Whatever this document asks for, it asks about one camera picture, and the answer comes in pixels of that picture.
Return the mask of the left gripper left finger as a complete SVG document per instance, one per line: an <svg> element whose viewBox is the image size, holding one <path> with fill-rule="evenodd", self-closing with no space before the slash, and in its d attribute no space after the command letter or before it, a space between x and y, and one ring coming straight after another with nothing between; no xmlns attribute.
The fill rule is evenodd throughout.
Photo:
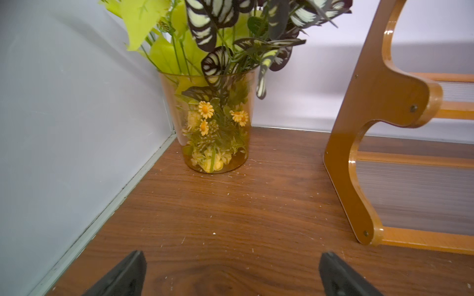
<svg viewBox="0 0 474 296"><path fill-rule="evenodd" d="M84 296L140 296L146 277L144 253L134 250L90 287Z"/></svg>

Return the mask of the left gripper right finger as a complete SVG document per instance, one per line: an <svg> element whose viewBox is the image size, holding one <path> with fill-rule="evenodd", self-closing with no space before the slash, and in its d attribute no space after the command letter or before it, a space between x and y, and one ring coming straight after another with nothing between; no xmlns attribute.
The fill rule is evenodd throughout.
<svg viewBox="0 0 474 296"><path fill-rule="evenodd" d="M343 259L324 252L318 270L326 296L383 296L383 294Z"/></svg>

